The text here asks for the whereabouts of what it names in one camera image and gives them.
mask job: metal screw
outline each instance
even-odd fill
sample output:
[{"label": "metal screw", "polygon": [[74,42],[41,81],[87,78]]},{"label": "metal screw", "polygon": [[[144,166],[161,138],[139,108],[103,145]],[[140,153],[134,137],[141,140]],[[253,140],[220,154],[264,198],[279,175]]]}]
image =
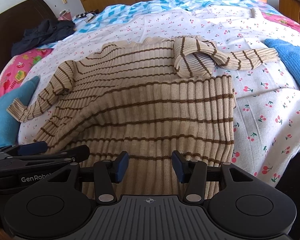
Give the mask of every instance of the metal screw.
[{"label": "metal screw", "polygon": [[103,194],[103,195],[100,195],[98,197],[98,199],[102,202],[110,202],[110,201],[114,200],[114,196],[112,196],[110,194]]},{"label": "metal screw", "polygon": [[190,202],[198,202],[201,200],[201,197],[197,194],[190,194],[186,196],[186,200]]}]

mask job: beige ribbed sweater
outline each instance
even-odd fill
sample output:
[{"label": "beige ribbed sweater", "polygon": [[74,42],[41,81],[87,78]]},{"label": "beige ribbed sweater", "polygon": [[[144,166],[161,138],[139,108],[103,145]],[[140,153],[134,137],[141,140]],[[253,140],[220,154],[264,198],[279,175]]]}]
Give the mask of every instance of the beige ribbed sweater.
[{"label": "beige ribbed sweater", "polygon": [[[184,185],[171,166],[173,150],[210,166],[233,152],[231,77],[211,78],[214,61],[244,70],[276,60],[274,49],[224,54],[201,37],[111,43],[62,63],[33,105],[16,99],[7,111],[26,122],[58,102],[35,137],[48,143],[49,153],[86,144],[91,156],[82,166],[92,166],[125,150],[129,168],[117,195],[177,194]],[[217,190],[211,184],[206,197]],[[91,184],[83,191],[93,197]]]}]

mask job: pink blanket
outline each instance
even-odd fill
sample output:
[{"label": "pink blanket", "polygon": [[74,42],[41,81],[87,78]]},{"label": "pink blanket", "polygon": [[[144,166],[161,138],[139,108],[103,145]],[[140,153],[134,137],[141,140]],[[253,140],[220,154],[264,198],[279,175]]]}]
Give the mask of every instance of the pink blanket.
[{"label": "pink blanket", "polygon": [[30,69],[42,58],[49,55],[53,49],[31,49],[23,54],[16,55],[6,66],[0,80],[0,97],[18,88]]},{"label": "pink blanket", "polygon": [[263,17],[269,21],[275,22],[275,23],[280,23],[284,26],[290,27],[298,32],[300,32],[300,24],[285,17],[285,16],[280,16],[280,15],[274,15],[274,14],[269,14],[269,13],[262,13]]}]

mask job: wooden headboard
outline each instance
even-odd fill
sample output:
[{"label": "wooden headboard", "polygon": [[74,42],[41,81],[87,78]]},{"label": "wooden headboard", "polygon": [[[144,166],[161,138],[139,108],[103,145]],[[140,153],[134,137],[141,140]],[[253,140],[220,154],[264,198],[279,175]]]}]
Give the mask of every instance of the wooden headboard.
[{"label": "wooden headboard", "polygon": [[43,0],[26,0],[0,14],[0,73],[11,59],[12,44],[44,19],[56,17]]}]

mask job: dark jacket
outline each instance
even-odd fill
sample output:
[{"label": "dark jacket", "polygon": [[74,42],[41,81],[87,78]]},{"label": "dark jacket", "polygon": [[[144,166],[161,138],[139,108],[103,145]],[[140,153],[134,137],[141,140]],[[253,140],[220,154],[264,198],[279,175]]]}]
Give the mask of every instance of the dark jacket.
[{"label": "dark jacket", "polygon": [[34,47],[61,41],[74,33],[73,21],[44,20],[34,29],[25,30],[23,39],[13,44],[11,56],[27,52]]}]

